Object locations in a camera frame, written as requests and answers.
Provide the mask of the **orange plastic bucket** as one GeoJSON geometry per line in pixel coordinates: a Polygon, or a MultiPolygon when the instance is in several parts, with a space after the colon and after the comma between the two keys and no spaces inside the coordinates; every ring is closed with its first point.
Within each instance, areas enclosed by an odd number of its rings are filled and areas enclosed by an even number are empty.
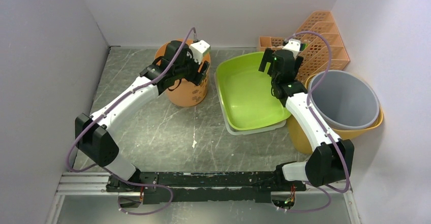
{"type": "MultiPolygon", "coordinates": [[[[191,52],[189,46],[192,44],[192,40],[187,40],[183,49],[178,57],[184,57],[187,52],[191,52]]],[[[210,54],[206,54],[202,63],[207,60],[209,62],[209,67],[211,63],[210,54]]],[[[208,72],[207,77],[201,85],[194,85],[193,83],[187,81],[186,79],[176,80],[173,85],[164,85],[163,78],[157,83],[159,92],[164,92],[168,99],[175,105],[180,107],[191,107],[200,103],[206,96],[208,91],[208,72]]]]}

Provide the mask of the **white perforated plastic basket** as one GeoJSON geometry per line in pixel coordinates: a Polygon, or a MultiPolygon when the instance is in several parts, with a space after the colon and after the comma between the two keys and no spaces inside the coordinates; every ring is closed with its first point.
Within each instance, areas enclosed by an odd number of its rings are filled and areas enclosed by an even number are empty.
{"type": "Polygon", "coordinates": [[[221,112],[223,115],[225,127],[226,127],[227,132],[230,133],[231,135],[239,136],[239,135],[251,135],[251,134],[257,134],[257,133],[263,133],[263,132],[268,132],[268,131],[282,128],[286,125],[287,121],[283,120],[283,121],[280,121],[278,123],[272,124],[270,126],[261,127],[261,128],[253,129],[253,130],[236,130],[236,129],[234,129],[228,122],[226,110],[224,108],[224,105],[223,105],[223,102],[221,99],[221,95],[220,95],[220,89],[219,89],[219,85],[218,85],[218,81],[217,81],[217,73],[216,72],[214,72],[213,78],[214,78],[215,88],[217,89],[217,95],[218,95],[218,99],[220,102],[220,107],[221,107],[221,112]]]}

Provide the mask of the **green plastic tub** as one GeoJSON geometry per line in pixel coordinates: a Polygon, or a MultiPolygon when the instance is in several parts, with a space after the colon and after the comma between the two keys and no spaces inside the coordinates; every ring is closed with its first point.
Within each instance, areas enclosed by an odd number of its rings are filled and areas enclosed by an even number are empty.
{"type": "Polygon", "coordinates": [[[243,54],[216,68],[221,99],[229,124],[253,130],[287,120],[291,113],[271,94],[271,77],[259,72],[263,52],[243,54]]]}

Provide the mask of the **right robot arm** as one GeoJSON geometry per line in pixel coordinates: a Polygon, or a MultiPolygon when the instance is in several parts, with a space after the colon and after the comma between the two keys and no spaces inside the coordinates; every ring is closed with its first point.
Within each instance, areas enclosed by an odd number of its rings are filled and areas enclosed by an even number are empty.
{"type": "Polygon", "coordinates": [[[290,50],[267,48],[259,66],[260,72],[266,71],[271,77],[272,96],[296,119],[313,151],[306,162],[279,165],[274,184],[287,190],[294,181],[302,181],[344,193],[350,188],[354,146],[326,123],[311,102],[311,93],[296,79],[302,60],[290,50]]]}

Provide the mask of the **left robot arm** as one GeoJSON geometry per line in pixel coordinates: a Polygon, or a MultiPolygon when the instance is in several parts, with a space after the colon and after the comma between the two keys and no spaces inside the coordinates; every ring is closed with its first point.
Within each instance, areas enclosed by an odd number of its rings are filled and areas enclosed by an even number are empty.
{"type": "Polygon", "coordinates": [[[205,56],[210,45],[194,41],[188,45],[171,41],[165,53],[140,72],[134,82],[113,101],[90,116],[75,119],[77,148],[97,166],[120,178],[127,191],[135,191],[141,183],[141,171],[121,153],[115,139],[117,130],[145,104],[159,97],[177,80],[200,85],[206,77],[209,61],[205,56]]]}

